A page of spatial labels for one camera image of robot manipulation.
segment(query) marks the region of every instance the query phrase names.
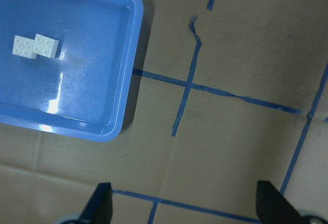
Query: white lego brick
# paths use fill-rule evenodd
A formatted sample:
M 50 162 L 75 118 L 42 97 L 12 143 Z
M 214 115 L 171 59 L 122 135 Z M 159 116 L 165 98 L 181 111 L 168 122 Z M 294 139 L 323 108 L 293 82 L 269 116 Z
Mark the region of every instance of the white lego brick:
M 15 35 L 12 54 L 26 58 L 36 58 L 36 53 L 32 52 L 34 40 Z
M 48 58 L 55 58 L 58 43 L 58 40 L 37 34 L 35 36 L 32 52 Z

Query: lego stud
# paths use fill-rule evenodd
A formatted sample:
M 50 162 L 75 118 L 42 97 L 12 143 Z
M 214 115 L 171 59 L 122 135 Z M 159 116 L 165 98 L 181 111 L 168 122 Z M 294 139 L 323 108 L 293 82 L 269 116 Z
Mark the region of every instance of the lego stud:
M 58 40 L 36 34 L 32 52 L 48 58 L 55 58 L 58 43 Z
M 19 48 L 14 49 L 14 53 L 19 54 L 19 52 L 20 52 Z

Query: blue plastic tray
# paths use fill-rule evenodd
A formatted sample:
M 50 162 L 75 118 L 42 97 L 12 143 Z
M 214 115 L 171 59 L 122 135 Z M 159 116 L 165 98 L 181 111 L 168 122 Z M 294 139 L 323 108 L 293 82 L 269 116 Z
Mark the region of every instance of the blue plastic tray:
M 121 130 L 141 0 L 0 0 L 0 122 L 95 141 Z M 57 58 L 12 55 L 15 35 L 60 40 Z

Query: grid line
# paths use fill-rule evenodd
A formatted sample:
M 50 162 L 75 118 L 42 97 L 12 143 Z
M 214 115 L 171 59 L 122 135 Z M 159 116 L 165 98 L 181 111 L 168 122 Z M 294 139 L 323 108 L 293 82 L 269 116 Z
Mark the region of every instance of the grid line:
M 142 76 L 145 78 L 150 78 L 150 79 L 158 80 L 161 82 L 181 86 L 181 87 L 185 87 L 187 85 L 187 82 L 184 80 L 179 80 L 179 79 L 167 77 L 164 75 L 151 73 L 151 72 L 144 71 L 144 70 L 133 69 L 133 74 L 139 75 L 139 76 Z M 275 110 L 281 110 L 282 112 L 286 112 L 286 113 L 291 113 L 291 114 L 295 114 L 295 115 L 303 114 L 303 111 L 300 109 L 295 109 L 292 107 L 276 104 L 273 102 L 269 102 L 269 101 L 265 101 L 265 100 L 261 100 L 261 99 L 257 99 L 257 98 L 240 96 L 240 95 L 233 94 L 231 92 L 227 92 L 227 91 L 213 88 L 213 87 L 208 87 L 208 86 L 203 86 L 203 85 L 198 85 L 198 84 L 192 83 L 191 89 L 194 89 L 197 91 L 209 92 L 211 94 L 215 94 L 218 96 L 239 98 L 239 99 L 243 100 L 244 102 L 247 102 L 250 104 L 259 105 L 259 106 L 263 106 L 263 107 L 267 107 L 267 108 L 275 109 Z
M 199 50 L 200 50 L 201 45 L 202 45 L 200 37 L 196 34 L 196 31 L 195 31 L 195 21 L 196 20 L 197 20 L 197 17 L 194 17 L 191 20 L 190 24 L 189 24 L 189 28 L 192 31 L 197 43 L 196 43 L 196 46 L 195 46 L 193 58 L 191 60 L 189 74 L 188 74 L 186 85 L 184 87 L 181 103 L 180 103 L 178 113 L 176 115 L 176 118 L 175 118 L 175 121 L 174 121 L 174 124 L 173 124 L 172 136 L 174 136 L 174 137 L 176 136 L 176 132 L 178 130 L 180 121 L 182 119 L 183 113 L 184 113 L 185 108 L 186 108 L 186 104 L 187 104 L 187 101 L 188 101 L 188 97 L 189 97 L 189 94 L 190 94 L 191 86 L 193 84 L 193 79 L 194 79 L 194 75 L 195 75 L 195 71 L 196 71 L 198 53 L 199 53 Z
M 119 194 L 119 195 L 124 195 L 124 196 L 128 196 L 128 197 L 133 197 L 133 198 L 138 198 L 138 199 L 153 202 L 153 208 L 152 208 L 149 220 L 151 218 L 152 218 L 152 220 L 154 219 L 158 204 L 163 204 L 163 205 L 169 205 L 169 206 L 187 209 L 187 210 L 191 210 L 191 211 L 225 217 L 225 218 L 229 218 L 229 219 L 240 220 L 240 221 L 244 221 L 244 222 L 248 222 L 248 223 L 260 223 L 260 221 L 258 219 L 254 219 L 254 218 L 250 218 L 250 217 L 246 217 L 246 216 L 242 216 L 242 215 L 235 215 L 235 214 L 231 214 L 231 213 L 227 213 L 227 212 L 223 212 L 223 211 L 211 210 L 211 209 L 207 209 L 207 208 L 203 208 L 203 207 L 188 205 L 185 203 L 170 201 L 170 200 L 166 200 L 166 199 L 162 199 L 162 198 L 158 198 L 158 197 L 147 196 L 144 194 L 139 194 L 139 193 L 134 193 L 134 192 L 129 192 L 129 191 L 113 190 L 113 194 Z
M 296 146 L 296 149 L 294 151 L 294 154 L 293 154 L 293 157 L 292 157 L 292 160 L 289 164 L 289 167 L 288 167 L 288 170 L 286 172 L 286 175 L 285 175 L 285 178 L 283 180 L 283 183 L 282 183 L 282 186 L 280 188 L 280 193 L 281 194 L 284 194 L 285 191 L 286 191 L 286 188 L 287 188 L 287 185 L 291 179 L 291 176 L 292 176 L 292 173 L 294 171 L 294 168 L 295 168 L 295 165 L 296 165 L 296 162 L 297 162 L 297 159 L 299 157 L 299 154 L 302 150 L 302 147 L 303 147 L 303 144 L 304 144 L 304 141 L 305 141 L 305 138 L 308 134 L 308 131 L 309 131 L 309 128 L 310 128 L 310 125 L 311 125 L 311 122 L 312 122 L 312 119 L 314 117 L 314 114 L 316 113 L 316 110 L 317 110 L 317 107 L 318 107 L 318 104 L 319 104 L 319 101 L 320 101 L 320 98 L 321 98 L 321 95 L 322 95 L 322 92 L 323 92 L 323 89 L 324 89 L 324 86 L 327 82 L 327 79 L 328 79 L 328 63 L 326 65 L 326 68 L 323 72 L 323 75 L 322 75 L 322 78 L 321 78 L 321 81 L 320 81 L 320 86 L 319 86 L 319 90 L 313 100 L 313 104 L 312 104 L 312 107 L 310 109 L 310 112 L 308 113 L 307 115 L 307 122 L 306 124 L 304 125 L 303 127 L 303 131 L 302 131 L 302 134 L 300 136 L 300 139 L 297 143 L 297 146 Z

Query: floor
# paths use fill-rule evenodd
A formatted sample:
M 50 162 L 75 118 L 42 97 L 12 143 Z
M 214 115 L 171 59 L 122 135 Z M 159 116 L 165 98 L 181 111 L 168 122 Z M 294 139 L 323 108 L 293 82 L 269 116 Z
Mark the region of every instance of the floor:
M 259 223 L 259 179 L 328 219 L 328 0 L 143 1 L 133 121 L 108 143 L 0 125 L 1 223 L 104 181 L 112 223 Z

